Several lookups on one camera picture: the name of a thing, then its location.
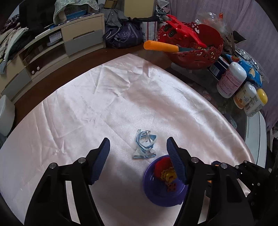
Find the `bottle with pink label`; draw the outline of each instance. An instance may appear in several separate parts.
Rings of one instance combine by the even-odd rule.
[[[217,90],[224,98],[230,98],[246,79],[246,71],[238,63],[232,62],[217,83]]]

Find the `white shopping bag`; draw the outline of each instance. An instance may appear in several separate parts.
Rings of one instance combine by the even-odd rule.
[[[157,41],[157,21],[155,22],[141,22],[144,42],[148,40]]]

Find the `red plastic bowl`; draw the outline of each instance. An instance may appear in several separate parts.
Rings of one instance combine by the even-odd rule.
[[[158,32],[158,41],[169,43],[172,45],[180,45],[180,39],[175,39],[175,35],[173,37],[164,35],[165,32],[163,31],[163,29],[164,26],[162,26]],[[199,24],[198,30],[199,34],[197,35],[199,39],[210,47],[206,50],[192,50],[187,52],[166,53],[166,55],[172,62],[187,69],[203,69],[210,67],[215,61],[217,61],[223,50],[223,39],[221,35],[216,29],[205,24]]]

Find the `purple bag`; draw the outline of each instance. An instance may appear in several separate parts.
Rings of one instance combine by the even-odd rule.
[[[103,38],[106,45],[113,48],[129,48],[143,42],[143,35],[134,24],[126,22],[123,27],[105,27]]]

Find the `purple bowl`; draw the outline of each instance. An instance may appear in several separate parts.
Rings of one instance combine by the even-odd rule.
[[[176,183],[176,191],[167,192],[166,184],[154,176],[153,171],[155,164],[162,158],[168,156],[169,155],[164,155],[153,161],[147,168],[143,179],[144,192],[148,199],[152,203],[162,207],[181,205],[188,188],[188,185],[184,185],[177,178],[173,181]]]

